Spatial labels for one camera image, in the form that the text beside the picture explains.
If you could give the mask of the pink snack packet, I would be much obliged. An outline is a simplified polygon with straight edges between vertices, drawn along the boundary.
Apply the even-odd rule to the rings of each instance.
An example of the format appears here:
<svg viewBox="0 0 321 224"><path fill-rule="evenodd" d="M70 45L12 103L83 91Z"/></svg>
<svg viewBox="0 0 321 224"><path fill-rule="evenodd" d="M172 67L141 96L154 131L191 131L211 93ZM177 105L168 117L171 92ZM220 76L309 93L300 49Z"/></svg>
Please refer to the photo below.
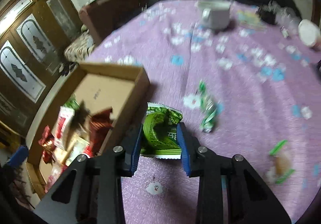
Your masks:
<svg viewBox="0 0 321 224"><path fill-rule="evenodd" d="M61 174L68 168L66 165L53 164L51 174L48 176L45 193L48 193L52 185L57 181Z"/></svg>

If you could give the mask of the cardboard box tray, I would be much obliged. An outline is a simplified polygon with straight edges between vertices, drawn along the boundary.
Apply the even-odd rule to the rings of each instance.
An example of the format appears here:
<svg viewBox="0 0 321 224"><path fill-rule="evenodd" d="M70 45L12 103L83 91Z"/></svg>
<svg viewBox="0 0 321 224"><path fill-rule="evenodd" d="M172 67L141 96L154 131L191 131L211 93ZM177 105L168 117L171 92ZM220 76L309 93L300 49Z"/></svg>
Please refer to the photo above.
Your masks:
<svg viewBox="0 0 321 224"><path fill-rule="evenodd" d="M149 89L150 81L142 66L118 65L112 63L80 63L62 83L56 83L40 106L29 128L26 143L29 156L26 162L32 190L44 197L46 177L39 169L43 149L38 141L46 126L53 128L60 107L71 96L84 103L90 115L108 108L112 109L112 129L107 133L100 153L118 145L130 124L137 118L137 110Z"/></svg>

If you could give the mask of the small black container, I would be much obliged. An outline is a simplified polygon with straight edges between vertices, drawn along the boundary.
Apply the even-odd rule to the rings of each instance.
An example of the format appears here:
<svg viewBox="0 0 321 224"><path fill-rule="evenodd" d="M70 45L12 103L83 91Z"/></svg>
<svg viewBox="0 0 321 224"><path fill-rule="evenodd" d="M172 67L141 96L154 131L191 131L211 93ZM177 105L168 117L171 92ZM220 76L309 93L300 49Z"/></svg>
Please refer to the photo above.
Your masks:
<svg viewBox="0 0 321 224"><path fill-rule="evenodd" d="M277 10L278 3L271 0L268 4L259 6L256 14L260 17L261 21L270 25L276 25Z"/></svg>

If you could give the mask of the white lidded paper cup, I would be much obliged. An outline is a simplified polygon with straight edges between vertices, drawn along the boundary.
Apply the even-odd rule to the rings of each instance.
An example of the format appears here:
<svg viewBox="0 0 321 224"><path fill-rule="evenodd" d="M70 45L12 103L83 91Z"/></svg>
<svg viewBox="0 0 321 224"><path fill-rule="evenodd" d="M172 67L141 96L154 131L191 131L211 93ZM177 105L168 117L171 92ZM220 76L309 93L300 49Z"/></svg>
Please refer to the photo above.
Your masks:
<svg viewBox="0 0 321 224"><path fill-rule="evenodd" d="M299 38L310 48L320 48L320 29L309 20L302 20L298 25Z"/></svg>

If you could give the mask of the patterned bed couch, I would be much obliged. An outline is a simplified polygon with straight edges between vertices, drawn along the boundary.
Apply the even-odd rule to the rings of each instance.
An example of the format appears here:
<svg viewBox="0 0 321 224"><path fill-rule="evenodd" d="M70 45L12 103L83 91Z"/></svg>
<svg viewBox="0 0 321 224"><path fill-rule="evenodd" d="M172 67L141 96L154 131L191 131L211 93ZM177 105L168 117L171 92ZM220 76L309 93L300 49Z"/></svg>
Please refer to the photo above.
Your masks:
<svg viewBox="0 0 321 224"><path fill-rule="evenodd" d="M96 45L88 31L82 33L64 51L64 57L69 62L81 63L93 52Z"/></svg>

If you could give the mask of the green leafy snack packet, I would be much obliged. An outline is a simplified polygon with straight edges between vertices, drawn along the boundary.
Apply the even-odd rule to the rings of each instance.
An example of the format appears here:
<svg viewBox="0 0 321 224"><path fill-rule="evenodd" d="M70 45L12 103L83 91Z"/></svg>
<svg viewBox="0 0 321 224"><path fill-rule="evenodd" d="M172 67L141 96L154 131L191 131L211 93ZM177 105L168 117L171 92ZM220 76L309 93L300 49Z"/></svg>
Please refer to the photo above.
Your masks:
<svg viewBox="0 0 321 224"><path fill-rule="evenodd" d="M79 103L76 101L75 95L72 95L63 106L73 110L79 109Z"/></svg>

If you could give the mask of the clear plastic cup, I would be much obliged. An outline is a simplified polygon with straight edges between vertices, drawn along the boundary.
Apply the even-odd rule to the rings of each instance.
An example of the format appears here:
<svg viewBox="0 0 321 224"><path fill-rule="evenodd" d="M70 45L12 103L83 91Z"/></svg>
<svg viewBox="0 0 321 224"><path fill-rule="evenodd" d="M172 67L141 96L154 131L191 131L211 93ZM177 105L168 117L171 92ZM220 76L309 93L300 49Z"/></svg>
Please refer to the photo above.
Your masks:
<svg viewBox="0 0 321 224"><path fill-rule="evenodd" d="M297 20L300 20L294 10L289 7L278 8L276 11L275 21L281 27L289 26L291 23L295 23Z"/></svg>

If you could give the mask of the green patterned booklet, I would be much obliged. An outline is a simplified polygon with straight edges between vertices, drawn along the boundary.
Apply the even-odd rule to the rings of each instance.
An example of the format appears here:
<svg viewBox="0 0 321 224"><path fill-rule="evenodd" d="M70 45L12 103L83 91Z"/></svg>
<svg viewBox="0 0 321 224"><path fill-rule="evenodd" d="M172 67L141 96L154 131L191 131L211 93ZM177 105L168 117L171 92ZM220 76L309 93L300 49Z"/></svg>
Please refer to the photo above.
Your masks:
<svg viewBox="0 0 321 224"><path fill-rule="evenodd" d="M239 10L237 11L237 20L239 25L246 29L263 31L267 28L255 12Z"/></svg>

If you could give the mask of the white red snack packet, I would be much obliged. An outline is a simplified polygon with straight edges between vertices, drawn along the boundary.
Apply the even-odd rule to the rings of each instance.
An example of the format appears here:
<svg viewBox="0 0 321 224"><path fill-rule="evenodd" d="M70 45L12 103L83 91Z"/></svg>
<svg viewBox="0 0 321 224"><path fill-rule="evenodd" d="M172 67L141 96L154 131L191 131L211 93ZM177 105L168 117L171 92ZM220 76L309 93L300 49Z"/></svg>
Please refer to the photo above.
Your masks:
<svg viewBox="0 0 321 224"><path fill-rule="evenodd" d="M54 131L54 144L60 149L66 150L68 145L68 134L71 126L71 121L75 115L72 108L60 107L59 115Z"/></svg>

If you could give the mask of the wooden glass-panel door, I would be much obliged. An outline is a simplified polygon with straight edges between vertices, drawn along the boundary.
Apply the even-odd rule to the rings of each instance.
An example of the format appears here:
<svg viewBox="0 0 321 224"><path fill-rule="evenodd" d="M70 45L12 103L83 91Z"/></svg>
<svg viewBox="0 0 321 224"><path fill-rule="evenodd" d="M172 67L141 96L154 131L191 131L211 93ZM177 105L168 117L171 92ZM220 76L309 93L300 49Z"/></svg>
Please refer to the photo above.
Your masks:
<svg viewBox="0 0 321 224"><path fill-rule="evenodd" d="M10 0L1 10L1 123L26 136L82 23L71 0Z"/></svg>

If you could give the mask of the small green candy wrapper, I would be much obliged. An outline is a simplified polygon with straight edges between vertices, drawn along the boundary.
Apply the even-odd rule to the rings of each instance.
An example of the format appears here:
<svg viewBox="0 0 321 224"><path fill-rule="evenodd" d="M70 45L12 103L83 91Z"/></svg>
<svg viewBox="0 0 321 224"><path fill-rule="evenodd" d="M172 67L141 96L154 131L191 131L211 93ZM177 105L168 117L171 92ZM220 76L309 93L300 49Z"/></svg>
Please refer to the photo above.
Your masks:
<svg viewBox="0 0 321 224"><path fill-rule="evenodd" d="M203 114L200 129L205 133L210 133L216 125L218 108L214 98L207 92L207 87L203 80L199 83L198 93L200 95L200 109Z"/></svg>

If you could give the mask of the dark red snack packet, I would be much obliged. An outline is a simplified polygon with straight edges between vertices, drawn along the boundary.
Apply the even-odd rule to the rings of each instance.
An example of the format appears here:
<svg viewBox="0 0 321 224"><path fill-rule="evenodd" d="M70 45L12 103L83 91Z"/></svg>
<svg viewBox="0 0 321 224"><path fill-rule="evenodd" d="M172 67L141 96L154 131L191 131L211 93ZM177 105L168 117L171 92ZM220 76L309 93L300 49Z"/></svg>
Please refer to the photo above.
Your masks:
<svg viewBox="0 0 321 224"><path fill-rule="evenodd" d="M94 145L104 141L110 129L113 129L113 120L111 119L112 107L95 113L89 121L90 142Z"/></svg>

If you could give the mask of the white green snack packet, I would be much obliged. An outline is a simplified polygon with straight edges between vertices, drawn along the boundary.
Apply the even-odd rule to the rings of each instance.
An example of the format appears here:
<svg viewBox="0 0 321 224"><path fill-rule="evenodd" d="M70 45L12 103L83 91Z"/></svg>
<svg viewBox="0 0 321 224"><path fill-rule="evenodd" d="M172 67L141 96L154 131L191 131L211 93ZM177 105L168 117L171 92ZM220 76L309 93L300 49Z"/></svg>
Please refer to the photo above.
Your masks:
<svg viewBox="0 0 321 224"><path fill-rule="evenodd" d="M82 154L85 148L88 146L88 141L83 139L80 136L75 136L73 143L72 143L72 149L69 153L68 158L66 159L65 165L69 166L78 155Z"/></svg>

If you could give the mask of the clear wrapped pastry packet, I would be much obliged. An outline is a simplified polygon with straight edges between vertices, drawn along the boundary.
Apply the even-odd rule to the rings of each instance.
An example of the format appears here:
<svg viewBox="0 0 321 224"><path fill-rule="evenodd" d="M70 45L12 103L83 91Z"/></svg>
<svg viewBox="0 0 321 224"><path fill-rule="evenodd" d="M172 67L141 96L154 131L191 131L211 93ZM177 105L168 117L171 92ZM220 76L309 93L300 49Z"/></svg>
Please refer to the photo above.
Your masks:
<svg viewBox="0 0 321 224"><path fill-rule="evenodd" d="M293 169L293 160L288 140L279 141L269 151L269 157L272 160L273 165L265 174L268 183L282 184L295 172L295 169Z"/></svg>

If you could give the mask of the dark green snack packet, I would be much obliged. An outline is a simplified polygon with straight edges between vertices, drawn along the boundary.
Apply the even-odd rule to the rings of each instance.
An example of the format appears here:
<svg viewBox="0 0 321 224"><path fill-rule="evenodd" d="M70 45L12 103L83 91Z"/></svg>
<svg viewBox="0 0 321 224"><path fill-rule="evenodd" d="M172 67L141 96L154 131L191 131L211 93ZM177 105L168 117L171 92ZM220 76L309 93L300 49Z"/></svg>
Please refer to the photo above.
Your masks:
<svg viewBox="0 0 321 224"><path fill-rule="evenodd" d="M177 125L183 119L181 111L159 103L148 102L143 123L140 154L157 159L180 159Z"/></svg>

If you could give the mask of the red round-logo snack packet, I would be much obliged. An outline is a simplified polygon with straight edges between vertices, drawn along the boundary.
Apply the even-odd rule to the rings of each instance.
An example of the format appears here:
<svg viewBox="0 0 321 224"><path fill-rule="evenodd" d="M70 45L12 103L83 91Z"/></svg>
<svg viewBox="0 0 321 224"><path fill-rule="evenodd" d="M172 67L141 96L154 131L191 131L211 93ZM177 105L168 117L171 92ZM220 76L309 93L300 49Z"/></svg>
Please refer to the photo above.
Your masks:
<svg viewBox="0 0 321 224"><path fill-rule="evenodd" d="M39 145L43 148L42 159L45 164L52 162L53 152L56 149L54 144L55 137L49 126L44 128L41 139L38 141Z"/></svg>

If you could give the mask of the purple phone stand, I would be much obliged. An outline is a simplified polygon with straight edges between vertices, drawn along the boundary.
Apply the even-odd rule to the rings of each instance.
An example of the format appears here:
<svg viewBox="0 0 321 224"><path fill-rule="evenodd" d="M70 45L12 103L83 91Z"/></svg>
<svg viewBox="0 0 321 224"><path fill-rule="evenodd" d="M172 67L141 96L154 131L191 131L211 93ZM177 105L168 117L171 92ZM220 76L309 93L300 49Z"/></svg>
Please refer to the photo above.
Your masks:
<svg viewBox="0 0 321 224"><path fill-rule="evenodd" d="M317 66L316 66L316 71L318 74L321 74L321 60L318 62Z"/></svg>

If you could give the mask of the purple floral tablecloth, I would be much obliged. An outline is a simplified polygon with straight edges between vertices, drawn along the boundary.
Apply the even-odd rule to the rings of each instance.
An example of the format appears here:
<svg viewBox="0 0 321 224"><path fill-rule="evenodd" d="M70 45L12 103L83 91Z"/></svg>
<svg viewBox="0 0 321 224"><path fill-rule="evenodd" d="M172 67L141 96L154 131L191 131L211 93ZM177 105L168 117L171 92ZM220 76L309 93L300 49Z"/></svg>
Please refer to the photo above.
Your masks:
<svg viewBox="0 0 321 224"><path fill-rule="evenodd" d="M153 86L151 102L180 110L200 143L216 154L241 154L265 176L269 151L288 140L295 172L270 187L292 223L299 221L320 188L320 53L274 26L263 31L238 24L215 33L200 23L196 0L166 0L149 7L108 36L89 62L141 65ZM210 133L200 129L199 83L218 113Z"/></svg>

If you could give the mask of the white ceramic mug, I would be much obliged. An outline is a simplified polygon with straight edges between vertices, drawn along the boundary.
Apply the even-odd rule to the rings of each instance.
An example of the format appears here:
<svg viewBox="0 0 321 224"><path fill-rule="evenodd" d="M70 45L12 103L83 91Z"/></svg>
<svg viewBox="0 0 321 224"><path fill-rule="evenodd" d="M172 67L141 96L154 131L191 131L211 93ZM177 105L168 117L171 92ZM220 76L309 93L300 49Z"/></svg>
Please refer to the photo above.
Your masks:
<svg viewBox="0 0 321 224"><path fill-rule="evenodd" d="M199 0L200 23L212 30L226 29L230 23L231 5L227 0Z"/></svg>

